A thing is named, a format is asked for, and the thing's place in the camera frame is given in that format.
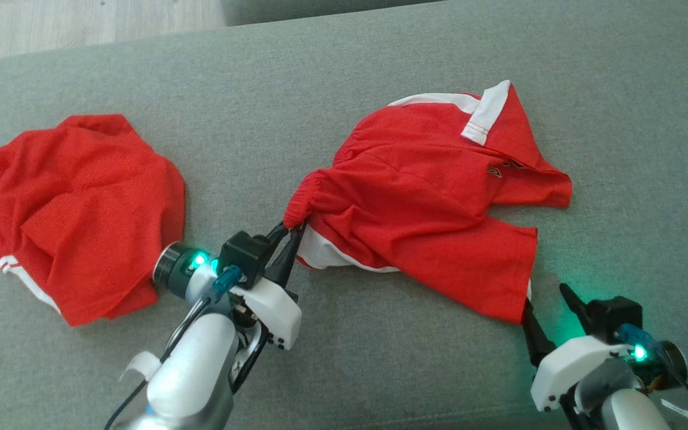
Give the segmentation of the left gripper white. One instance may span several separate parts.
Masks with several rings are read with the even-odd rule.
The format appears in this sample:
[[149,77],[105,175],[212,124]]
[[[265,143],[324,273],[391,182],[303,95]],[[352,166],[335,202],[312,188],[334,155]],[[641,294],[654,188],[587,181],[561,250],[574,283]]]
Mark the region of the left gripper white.
[[297,302],[287,294],[287,283],[303,239],[306,223],[287,229],[279,222],[267,235],[265,242],[270,248],[277,248],[284,237],[288,242],[268,266],[268,278],[261,278],[251,289],[240,286],[231,288],[234,296],[240,297],[246,307],[267,327],[269,334],[284,349],[292,349],[296,343],[302,323],[302,311]]

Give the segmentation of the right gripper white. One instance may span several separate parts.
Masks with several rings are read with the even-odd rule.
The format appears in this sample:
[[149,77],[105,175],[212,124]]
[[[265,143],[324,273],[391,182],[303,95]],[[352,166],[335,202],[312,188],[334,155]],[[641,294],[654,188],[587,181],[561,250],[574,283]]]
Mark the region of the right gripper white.
[[[577,316],[585,335],[592,335],[594,329],[588,305],[566,283],[560,283],[559,291],[568,309]],[[608,345],[594,336],[570,339],[556,349],[540,326],[529,299],[525,300],[521,326],[530,363],[538,367],[530,395],[541,413],[559,408],[558,400],[562,395],[609,359],[611,353],[620,352],[620,345]]]

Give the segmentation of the red shorts white trim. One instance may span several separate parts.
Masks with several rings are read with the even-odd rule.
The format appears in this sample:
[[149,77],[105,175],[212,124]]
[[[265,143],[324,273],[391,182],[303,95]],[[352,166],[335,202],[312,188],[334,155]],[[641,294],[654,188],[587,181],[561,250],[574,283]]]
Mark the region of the red shorts white trim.
[[473,311],[521,324],[538,229],[496,206],[570,206],[570,177],[543,157],[511,81],[480,95],[422,93],[367,115],[328,168],[290,198],[314,269],[403,272]]

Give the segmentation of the red shirt white stripes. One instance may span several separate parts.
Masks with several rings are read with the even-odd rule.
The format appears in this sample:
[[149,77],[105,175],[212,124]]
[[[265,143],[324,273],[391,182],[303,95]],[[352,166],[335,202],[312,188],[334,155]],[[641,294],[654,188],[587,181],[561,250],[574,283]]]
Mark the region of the red shirt white stripes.
[[71,115],[0,147],[0,269],[77,327],[158,300],[186,185],[121,114]]

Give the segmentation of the narrow grey sofa seat cushion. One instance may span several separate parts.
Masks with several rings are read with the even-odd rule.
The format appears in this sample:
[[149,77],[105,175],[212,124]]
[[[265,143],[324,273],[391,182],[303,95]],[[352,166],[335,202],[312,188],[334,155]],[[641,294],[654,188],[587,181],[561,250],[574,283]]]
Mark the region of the narrow grey sofa seat cushion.
[[219,0],[226,26],[335,16],[442,0]]

